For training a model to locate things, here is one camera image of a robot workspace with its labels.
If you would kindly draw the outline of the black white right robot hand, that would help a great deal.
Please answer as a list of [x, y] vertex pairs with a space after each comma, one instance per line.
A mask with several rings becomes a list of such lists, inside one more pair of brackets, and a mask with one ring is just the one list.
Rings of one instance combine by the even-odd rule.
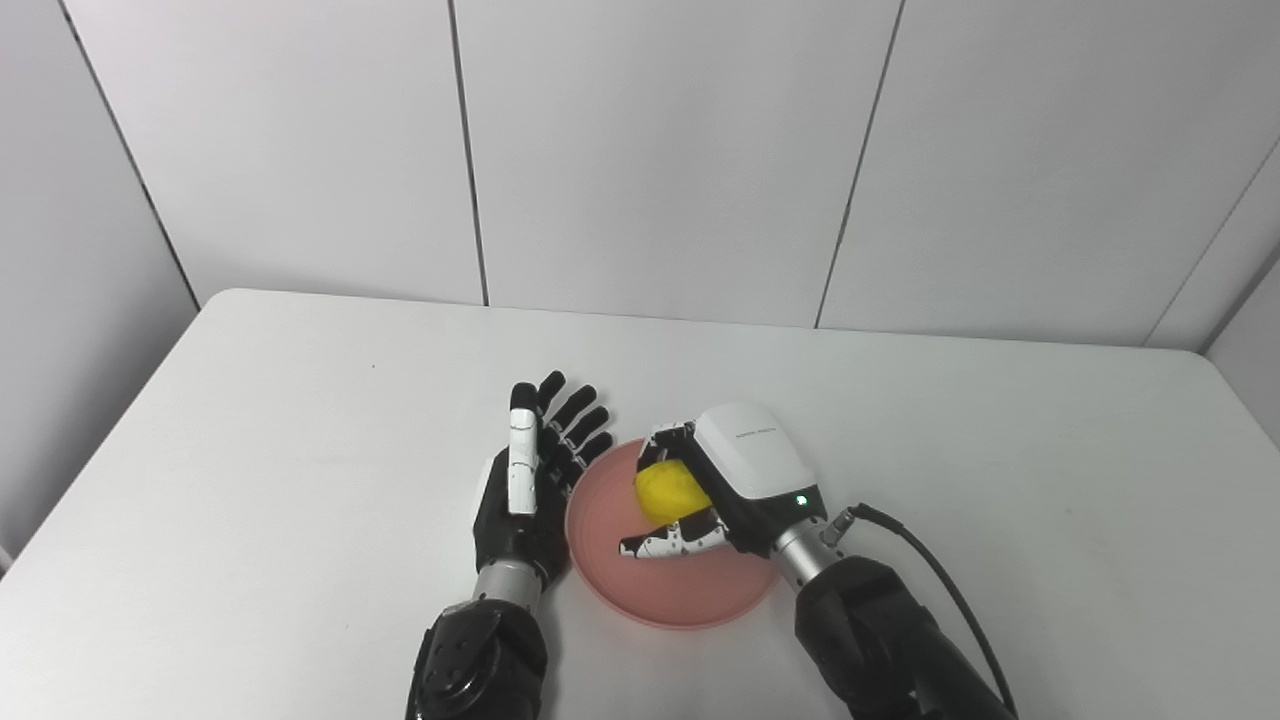
[[707, 506], [678, 510], [654, 530], [620, 541], [620, 553], [667, 559], [730, 544], [771, 559], [797, 527], [827, 519], [815, 474], [804, 464], [782, 424], [763, 405], [722, 404], [699, 418], [654, 429], [637, 457], [639, 474], [680, 464]]

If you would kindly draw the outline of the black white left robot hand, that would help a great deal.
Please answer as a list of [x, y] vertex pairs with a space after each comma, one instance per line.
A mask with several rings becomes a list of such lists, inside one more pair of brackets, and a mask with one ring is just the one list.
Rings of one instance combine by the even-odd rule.
[[548, 587], [570, 565], [567, 503], [582, 474], [613, 447], [614, 438], [605, 429], [611, 415], [596, 404], [596, 388], [582, 384], [561, 398], [566, 384], [564, 374], [553, 370], [539, 386], [521, 382], [512, 388], [512, 398], [527, 404], [538, 433], [526, 454], [536, 459], [536, 509], [532, 514], [509, 510], [509, 448], [504, 447], [492, 460], [474, 521], [479, 571], [503, 559], [515, 560], [532, 568]]

